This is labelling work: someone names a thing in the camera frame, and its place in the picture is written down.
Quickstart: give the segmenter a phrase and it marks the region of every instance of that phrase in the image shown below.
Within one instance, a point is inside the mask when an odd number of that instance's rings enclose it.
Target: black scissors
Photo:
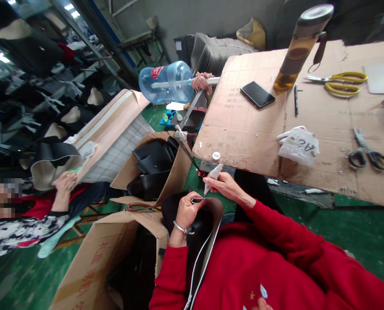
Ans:
[[[377,170],[384,170],[384,155],[373,151],[367,146],[361,129],[354,129],[354,133],[357,141],[359,142],[359,148],[348,155],[349,164],[353,168],[365,167],[367,161],[365,160],[364,153],[366,152],[369,157],[370,164]]]

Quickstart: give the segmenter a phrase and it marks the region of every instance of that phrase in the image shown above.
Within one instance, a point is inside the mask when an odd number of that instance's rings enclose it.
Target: hand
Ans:
[[[77,173],[72,171],[63,172],[59,178],[53,182],[58,192],[71,193],[77,185]]]
[[[196,214],[198,214],[198,211],[205,205],[205,200],[192,204],[192,198],[202,198],[202,196],[198,193],[190,192],[186,196],[183,196],[179,202],[176,224],[182,229],[189,229],[196,218]]]
[[[252,308],[252,310],[273,310],[270,305],[266,304],[265,299],[259,298],[258,299],[258,307]]]
[[[255,206],[255,199],[244,192],[229,173],[219,173],[218,180],[207,177],[203,180],[206,184],[211,186],[211,192],[219,191],[222,195],[243,207],[244,210],[252,209]]]

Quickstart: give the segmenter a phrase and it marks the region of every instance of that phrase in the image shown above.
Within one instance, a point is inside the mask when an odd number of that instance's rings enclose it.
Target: white plastic crate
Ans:
[[[82,182],[112,182],[140,140],[149,132],[154,130],[141,115],[138,115],[84,176]]]

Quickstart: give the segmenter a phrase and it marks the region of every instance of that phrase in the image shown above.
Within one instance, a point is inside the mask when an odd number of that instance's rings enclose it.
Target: wooden stool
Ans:
[[[60,239],[60,242],[58,243],[58,245],[56,246],[56,248],[53,250],[53,252],[57,249],[60,249],[60,248],[65,248],[69,245],[73,245],[73,244],[76,244],[76,243],[79,243],[79,242],[83,242],[84,238],[86,237],[86,234],[84,233],[83,230],[81,230],[81,228],[79,226],[82,226],[82,225],[87,225],[87,224],[91,224],[93,222],[96,222],[97,220],[103,218],[103,217],[106,217],[108,215],[111,215],[113,213],[105,213],[105,214],[100,214],[96,209],[95,207],[105,207],[107,206],[107,203],[105,204],[102,204],[102,203],[93,203],[93,204],[90,204],[88,207],[86,207],[83,212],[81,213],[80,215],[80,220],[78,220],[76,223],[74,223],[73,227],[70,228],[68,231],[66,231],[64,233],[64,235],[61,237]],[[93,212],[93,214],[91,215],[86,215],[87,212]],[[66,239],[67,235],[69,232],[71,232],[71,230],[74,230],[76,232],[76,234],[78,235],[78,237],[75,237],[75,238],[70,238],[70,239]]]

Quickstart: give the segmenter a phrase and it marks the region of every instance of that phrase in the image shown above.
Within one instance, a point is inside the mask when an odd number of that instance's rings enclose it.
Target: work table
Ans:
[[[312,84],[307,75],[329,77],[346,71],[363,72],[363,66],[384,63],[384,42],[344,46],[330,41],[320,67],[309,74],[318,44],[297,78],[299,115],[295,117],[294,90],[273,89],[287,50],[275,50],[228,59],[205,116],[193,154],[197,158],[284,179],[292,183],[339,193],[384,206],[384,172],[371,167],[353,170],[348,154],[358,148],[353,128],[362,128],[368,146],[384,154],[384,95],[373,95],[367,83],[357,96],[339,98],[323,85]],[[276,98],[258,108],[240,88],[257,82]],[[304,125],[319,141],[320,154],[313,167],[300,166],[278,156],[277,135]]]

